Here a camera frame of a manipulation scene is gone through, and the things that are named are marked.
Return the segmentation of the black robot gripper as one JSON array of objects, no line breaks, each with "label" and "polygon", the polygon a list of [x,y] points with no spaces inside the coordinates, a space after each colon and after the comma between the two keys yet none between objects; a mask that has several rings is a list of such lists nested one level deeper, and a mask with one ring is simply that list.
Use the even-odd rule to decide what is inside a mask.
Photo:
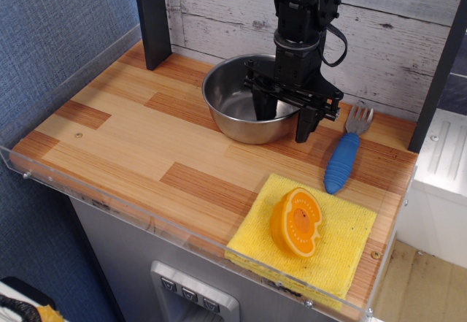
[{"label": "black robot gripper", "polygon": [[295,141],[304,143],[323,118],[339,116],[343,93],[321,74],[324,39],[309,47],[280,41],[276,46],[272,68],[259,60],[247,60],[244,85],[252,91],[257,120],[275,119],[278,101],[300,108]]}]

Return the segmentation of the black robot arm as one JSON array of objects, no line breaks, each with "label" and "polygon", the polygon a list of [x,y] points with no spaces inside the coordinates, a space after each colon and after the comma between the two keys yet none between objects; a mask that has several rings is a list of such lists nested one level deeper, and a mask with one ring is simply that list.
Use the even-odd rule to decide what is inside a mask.
[{"label": "black robot arm", "polygon": [[319,122],[335,120],[344,94],[327,81],[321,67],[327,33],[346,38],[332,26],[340,0],[274,0],[278,17],[272,62],[249,59],[244,84],[252,91],[259,121],[271,120],[278,101],[298,108],[296,142],[307,141]]}]

